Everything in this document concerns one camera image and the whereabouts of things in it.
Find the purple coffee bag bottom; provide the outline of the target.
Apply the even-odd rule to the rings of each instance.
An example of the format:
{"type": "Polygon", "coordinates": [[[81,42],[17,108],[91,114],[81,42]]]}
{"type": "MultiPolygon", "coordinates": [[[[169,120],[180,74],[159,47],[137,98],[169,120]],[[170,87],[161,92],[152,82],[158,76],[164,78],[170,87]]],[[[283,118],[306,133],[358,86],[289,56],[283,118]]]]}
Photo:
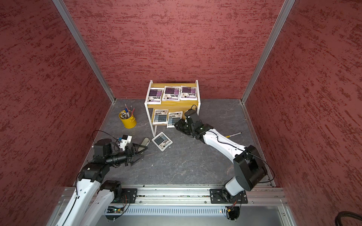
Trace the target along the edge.
{"type": "Polygon", "coordinates": [[[197,100],[197,87],[181,86],[180,100],[197,100]]]}

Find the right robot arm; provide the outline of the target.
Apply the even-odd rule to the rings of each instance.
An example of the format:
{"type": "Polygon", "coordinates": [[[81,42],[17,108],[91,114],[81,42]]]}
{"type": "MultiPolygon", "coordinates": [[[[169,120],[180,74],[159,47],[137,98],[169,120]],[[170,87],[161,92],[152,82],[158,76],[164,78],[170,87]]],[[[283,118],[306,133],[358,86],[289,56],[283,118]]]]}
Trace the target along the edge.
{"type": "Polygon", "coordinates": [[[252,145],[239,145],[201,122],[190,123],[181,119],[175,128],[215,148],[233,163],[235,176],[222,187],[221,196],[227,202],[240,192],[251,191],[268,174],[265,162],[252,145]]]}

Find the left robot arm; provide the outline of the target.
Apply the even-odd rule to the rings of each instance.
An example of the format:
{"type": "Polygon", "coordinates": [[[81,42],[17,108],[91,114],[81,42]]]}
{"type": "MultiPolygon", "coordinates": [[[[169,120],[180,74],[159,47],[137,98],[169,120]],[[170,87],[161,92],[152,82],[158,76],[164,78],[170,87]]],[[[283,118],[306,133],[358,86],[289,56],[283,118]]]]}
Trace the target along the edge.
{"type": "Polygon", "coordinates": [[[123,136],[116,141],[100,139],[93,145],[93,159],[78,173],[58,226],[94,226],[105,213],[119,218],[135,203],[136,188],[122,188],[119,181],[105,180],[110,168],[133,166],[142,159],[150,139],[145,138],[141,144],[131,141],[131,136],[123,136]]]}

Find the beige eraser block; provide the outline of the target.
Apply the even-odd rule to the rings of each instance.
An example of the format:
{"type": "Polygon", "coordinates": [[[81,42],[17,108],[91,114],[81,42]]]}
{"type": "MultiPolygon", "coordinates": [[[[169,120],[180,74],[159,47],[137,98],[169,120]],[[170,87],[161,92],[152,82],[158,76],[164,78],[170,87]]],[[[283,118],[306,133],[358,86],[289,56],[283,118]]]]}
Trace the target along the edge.
{"type": "Polygon", "coordinates": [[[144,138],[144,140],[142,141],[141,145],[142,146],[148,146],[150,143],[150,139],[148,137],[144,138]]]}

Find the yellow pen bucket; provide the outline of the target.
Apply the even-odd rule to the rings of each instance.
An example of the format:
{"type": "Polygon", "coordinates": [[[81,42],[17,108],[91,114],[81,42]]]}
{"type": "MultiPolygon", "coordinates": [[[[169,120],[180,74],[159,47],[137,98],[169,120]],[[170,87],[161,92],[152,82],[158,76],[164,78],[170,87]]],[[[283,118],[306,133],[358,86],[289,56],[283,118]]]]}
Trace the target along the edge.
{"type": "Polygon", "coordinates": [[[118,116],[126,129],[132,129],[137,125],[134,115],[126,110],[121,111],[118,116]]]}

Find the pens in bucket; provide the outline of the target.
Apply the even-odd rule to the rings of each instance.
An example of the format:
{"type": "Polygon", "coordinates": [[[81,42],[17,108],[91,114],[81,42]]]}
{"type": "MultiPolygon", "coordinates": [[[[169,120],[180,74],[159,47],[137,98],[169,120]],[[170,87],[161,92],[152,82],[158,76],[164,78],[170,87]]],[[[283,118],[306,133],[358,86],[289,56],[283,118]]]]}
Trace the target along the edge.
{"type": "Polygon", "coordinates": [[[135,108],[131,105],[130,107],[127,106],[127,104],[124,105],[125,108],[123,111],[119,113],[119,118],[121,120],[129,119],[131,116],[133,116],[135,108]]]}

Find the white frame wooden shelf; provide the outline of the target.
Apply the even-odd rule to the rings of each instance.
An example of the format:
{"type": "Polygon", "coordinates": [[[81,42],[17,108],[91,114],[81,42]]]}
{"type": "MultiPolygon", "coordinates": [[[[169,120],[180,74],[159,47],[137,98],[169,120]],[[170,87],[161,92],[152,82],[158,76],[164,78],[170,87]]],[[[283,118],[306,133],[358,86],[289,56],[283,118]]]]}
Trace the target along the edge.
{"type": "Polygon", "coordinates": [[[148,90],[146,93],[146,99],[144,101],[144,106],[146,110],[146,114],[148,117],[148,121],[151,127],[152,136],[156,136],[156,130],[158,126],[166,126],[167,124],[159,124],[159,125],[153,125],[153,117],[154,117],[154,111],[157,109],[161,110],[169,110],[169,112],[178,112],[183,111],[186,112],[192,106],[196,106],[197,113],[200,112],[201,107],[201,99],[200,99],[200,90],[199,90],[199,81],[195,80],[194,83],[154,83],[152,80],[150,80],[148,85],[148,90]],[[149,91],[151,88],[163,88],[164,86],[188,86],[188,87],[196,87],[196,96],[197,100],[180,100],[180,101],[165,101],[161,102],[161,104],[148,104],[148,97],[149,97],[149,91]]]}

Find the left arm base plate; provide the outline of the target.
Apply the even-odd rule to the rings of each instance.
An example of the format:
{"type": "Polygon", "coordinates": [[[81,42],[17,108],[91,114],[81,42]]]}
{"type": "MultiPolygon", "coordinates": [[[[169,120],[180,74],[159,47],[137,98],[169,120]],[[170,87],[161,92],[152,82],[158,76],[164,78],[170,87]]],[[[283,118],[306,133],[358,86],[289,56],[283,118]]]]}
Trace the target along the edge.
{"type": "Polygon", "coordinates": [[[122,188],[120,195],[120,203],[134,204],[137,198],[138,189],[136,188],[122,188]]]}

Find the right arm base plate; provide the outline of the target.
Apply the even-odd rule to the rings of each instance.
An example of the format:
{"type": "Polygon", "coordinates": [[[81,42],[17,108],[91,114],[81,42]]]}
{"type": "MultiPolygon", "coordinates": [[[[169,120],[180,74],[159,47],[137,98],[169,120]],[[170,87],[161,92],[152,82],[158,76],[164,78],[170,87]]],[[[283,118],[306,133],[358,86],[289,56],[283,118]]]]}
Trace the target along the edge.
{"type": "Polygon", "coordinates": [[[239,192],[235,196],[226,194],[226,190],[210,189],[210,201],[212,204],[248,204],[248,198],[245,191],[239,192]]]}

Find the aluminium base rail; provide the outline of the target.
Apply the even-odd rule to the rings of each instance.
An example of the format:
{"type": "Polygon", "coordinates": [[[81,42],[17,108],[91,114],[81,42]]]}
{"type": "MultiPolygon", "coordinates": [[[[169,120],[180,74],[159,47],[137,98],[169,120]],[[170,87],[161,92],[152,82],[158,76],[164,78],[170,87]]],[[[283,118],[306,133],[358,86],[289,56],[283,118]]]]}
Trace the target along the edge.
{"type": "MultiPolygon", "coordinates": [[[[134,204],[114,202],[117,206],[202,206],[202,205],[223,205],[212,204],[210,201],[210,189],[221,189],[218,185],[128,185],[123,188],[138,189],[137,198],[134,204]]],[[[260,185],[252,191],[246,192],[250,206],[289,206],[283,188],[260,185]]]]}

